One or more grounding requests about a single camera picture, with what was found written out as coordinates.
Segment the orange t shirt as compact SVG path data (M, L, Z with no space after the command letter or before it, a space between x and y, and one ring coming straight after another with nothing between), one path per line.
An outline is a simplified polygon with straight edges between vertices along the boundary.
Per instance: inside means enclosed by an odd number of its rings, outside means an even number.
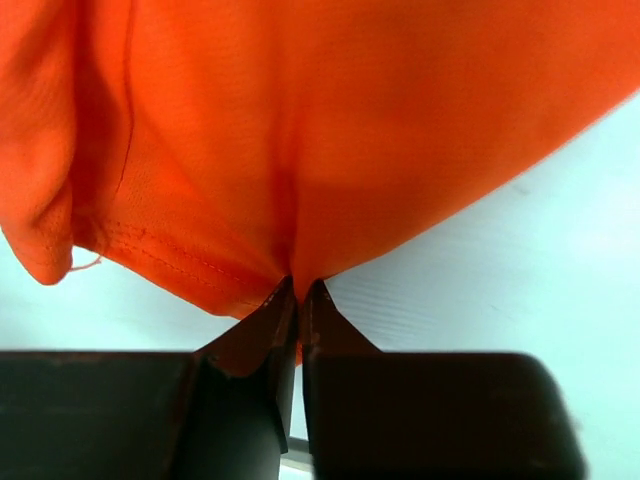
M635 1L5 1L1 229L215 315L379 257L639 87Z

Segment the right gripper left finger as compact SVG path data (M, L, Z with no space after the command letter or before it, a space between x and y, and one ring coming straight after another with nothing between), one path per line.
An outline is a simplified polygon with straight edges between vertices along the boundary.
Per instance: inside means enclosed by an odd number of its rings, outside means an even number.
M195 351L267 407L281 453L288 451L298 336L293 280L283 278L263 303Z

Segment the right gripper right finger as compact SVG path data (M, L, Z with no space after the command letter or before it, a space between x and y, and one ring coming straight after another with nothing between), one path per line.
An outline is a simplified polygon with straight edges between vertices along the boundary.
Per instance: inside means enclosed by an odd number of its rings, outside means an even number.
M316 479L381 479L383 353L313 283L302 306L303 398Z

